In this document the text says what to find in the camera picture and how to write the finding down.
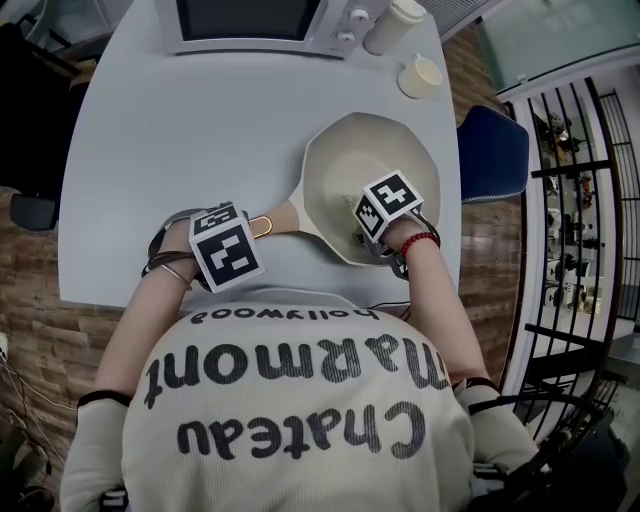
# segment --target pan handle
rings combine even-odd
[[[251,219],[249,227],[254,239],[278,233],[291,233],[300,231],[300,218],[293,203],[285,201],[265,215]]]

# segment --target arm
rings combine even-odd
[[[399,251],[407,239],[421,232],[413,221],[400,219],[387,229],[383,240]],[[440,352],[452,381],[488,379],[478,339],[438,246],[429,239],[414,242],[407,252],[407,267],[412,324]]]
[[[412,221],[401,219],[384,234],[384,242],[400,250],[411,236],[422,232]],[[433,343],[447,366],[453,382],[471,377],[488,379],[478,338],[473,332],[462,302],[449,278],[438,246],[429,239],[414,242],[407,251],[411,318],[414,326]],[[465,408],[493,400],[499,393],[489,386],[455,391]],[[475,437],[474,459],[497,464],[511,472],[529,461],[536,444],[508,407],[496,407],[471,416]]]
[[[189,221],[171,226],[160,252],[190,251],[188,232]],[[168,266],[189,282],[197,272],[194,260]],[[122,486],[122,429],[127,405],[151,350],[177,320],[185,291],[185,283],[157,268],[144,277],[133,294],[100,361],[93,386],[98,393],[83,397],[78,405],[76,434],[60,485],[64,512],[98,511],[102,494]]]
[[[191,252],[189,221],[169,228],[160,252]],[[198,271],[195,260],[168,265],[191,282]],[[169,330],[180,311],[186,285],[163,268],[156,268],[140,282],[107,345],[94,382],[95,390],[108,389],[132,397],[142,368],[162,335]]]

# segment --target black chair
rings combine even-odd
[[[0,26],[0,96],[5,106],[4,163],[0,186],[16,189],[10,218],[32,231],[53,229],[58,220],[67,152],[88,84],[69,88],[79,71],[24,41],[16,25]]]
[[[458,128],[458,153],[463,203],[506,199],[527,186],[529,135],[495,110],[471,108]]]

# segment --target microwave door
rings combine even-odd
[[[311,52],[347,0],[156,0],[167,49]]]

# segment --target wooden floor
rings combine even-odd
[[[445,46],[456,119],[474,104],[501,108],[484,71],[475,34],[466,29]],[[48,400],[71,409],[91,389],[102,351],[120,311],[78,307],[58,299],[57,236],[32,234],[9,221],[10,192],[0,189],[0,331],[10,338],[9,361]],[[492,378],[500,378],[516,303],[520,268],[520,202],[463,207],[460,296],[482,345]],[[7,373],[0,373],[0,437],[6,408],[23,415]],[[52,405],[26,389],[27,403],[61,458],[75,431],[73,410]],[[29,433],[51,457],[45,487],[57,497],[62,461],[31,418]]]

